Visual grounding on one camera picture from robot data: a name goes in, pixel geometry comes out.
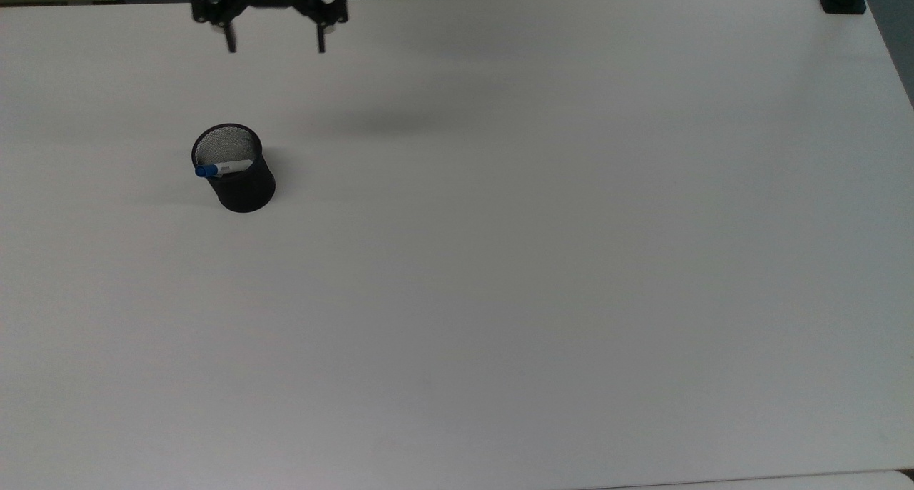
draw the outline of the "marker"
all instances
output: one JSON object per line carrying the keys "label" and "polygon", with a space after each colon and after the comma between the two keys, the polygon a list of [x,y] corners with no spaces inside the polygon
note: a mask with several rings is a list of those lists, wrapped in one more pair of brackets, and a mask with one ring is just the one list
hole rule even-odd
{"label": "marker", "polygon": [[194,170],[201,178],[222,177],[223,174],[241,172],[254,165],[254,160],[222,161],[221,164],[200,165]]}

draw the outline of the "mesh cup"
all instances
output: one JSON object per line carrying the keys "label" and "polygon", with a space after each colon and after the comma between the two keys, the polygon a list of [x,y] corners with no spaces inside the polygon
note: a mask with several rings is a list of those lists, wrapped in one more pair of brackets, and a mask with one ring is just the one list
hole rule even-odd
{"label": "mesh cup", "polygon": [[252,160],[241,172],[206,178],[216,192],[219,203],[237,213],[259,210],[276,191],[276,180],[263,158],[263,146],[257,133],[240,124],[219,124],[200,135],[190,151],[194,166],[221,164],[225,161]]}

